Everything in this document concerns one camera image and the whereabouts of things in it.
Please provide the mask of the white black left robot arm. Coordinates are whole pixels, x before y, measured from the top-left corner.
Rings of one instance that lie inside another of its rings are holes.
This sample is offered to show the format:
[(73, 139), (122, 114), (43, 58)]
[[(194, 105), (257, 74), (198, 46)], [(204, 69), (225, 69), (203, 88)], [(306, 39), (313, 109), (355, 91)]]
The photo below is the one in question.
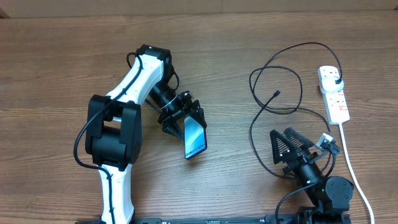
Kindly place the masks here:
[(142, 105), (159, 113), (162, 131), (184, 142), (184, 156), (208, 147), (204, 110), (189, 91), (169, 86), (177, 73), (169, 50), (142, 45), (121, 83), (104, 96), (93, 95), (87, 122), (76, 137), (73, 156), (85, 168), (98, 170), (103, 213), (97, 223), (134, 223), (131, 171), (142, 146)]

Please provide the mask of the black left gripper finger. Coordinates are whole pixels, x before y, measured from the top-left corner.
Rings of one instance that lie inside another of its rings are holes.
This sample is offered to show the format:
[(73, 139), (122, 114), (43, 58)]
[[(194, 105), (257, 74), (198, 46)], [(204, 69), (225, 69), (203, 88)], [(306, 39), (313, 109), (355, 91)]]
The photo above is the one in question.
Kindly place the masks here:
[(180, 129), (176, 120), (162, 122), (162, 131), (183, 140), (183, 131)]
[(204, 110), (200, 106), (200, 102), (195, 100), (190, 108), (189, 116), (193, 118), (203, 128), (207, 128), (207, 123), (204, 117)]

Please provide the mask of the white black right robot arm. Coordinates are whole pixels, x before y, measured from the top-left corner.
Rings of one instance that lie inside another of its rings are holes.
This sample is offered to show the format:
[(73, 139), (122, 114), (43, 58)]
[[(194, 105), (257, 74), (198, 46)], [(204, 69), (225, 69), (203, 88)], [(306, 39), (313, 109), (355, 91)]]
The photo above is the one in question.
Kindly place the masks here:
[[(326, 154), (332, 157), (335, 166), (336, 156), (341, 149), (330, 133), (321, 135), (317, 143), (311, 142), (292, 128), (283, 133), (275, 129), (270, 132), (273, 160), (283, 162), (285, 174), (293, 173), (301, 188), (286, 195), (277, 204), (273, 215), (266, 215), (266, 223), (312, 223), (350, 224), (347, 211), (353, 197), (354, 184), (340, 176), (324, 174), (316, 161)], [(281, 215), (279, 209), (291, 196), (305, 192), (313, 203), (311, 207), (300, 207), (295, 214)]]

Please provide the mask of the blue screen smartphone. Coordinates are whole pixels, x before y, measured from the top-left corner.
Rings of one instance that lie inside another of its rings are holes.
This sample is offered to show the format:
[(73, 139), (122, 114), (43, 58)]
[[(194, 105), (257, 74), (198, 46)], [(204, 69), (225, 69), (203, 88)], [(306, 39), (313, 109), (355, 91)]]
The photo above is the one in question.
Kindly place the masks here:
[(207, 149), (206, 130), (191, 116), (184, 119), (184, 145), (187, 160)]

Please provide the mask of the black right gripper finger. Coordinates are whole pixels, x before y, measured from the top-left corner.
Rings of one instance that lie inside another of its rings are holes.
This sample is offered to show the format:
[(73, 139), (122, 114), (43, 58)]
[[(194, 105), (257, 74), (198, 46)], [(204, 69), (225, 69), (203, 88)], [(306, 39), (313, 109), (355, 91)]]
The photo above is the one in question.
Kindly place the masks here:
[(315, 144), (311, 142), (311, 140), (302, 136), (298, 132), (296, 132), (293, 128), (287, 128), (284, 131), (284, 134), (287, 136), (289, 140), (291, 140), (296, 146), (300, 148), (311, 148)]
[(287, 136), (276, 131), (270, 132), (274, 164), (288, 162), (298, 158), (298, 147)]

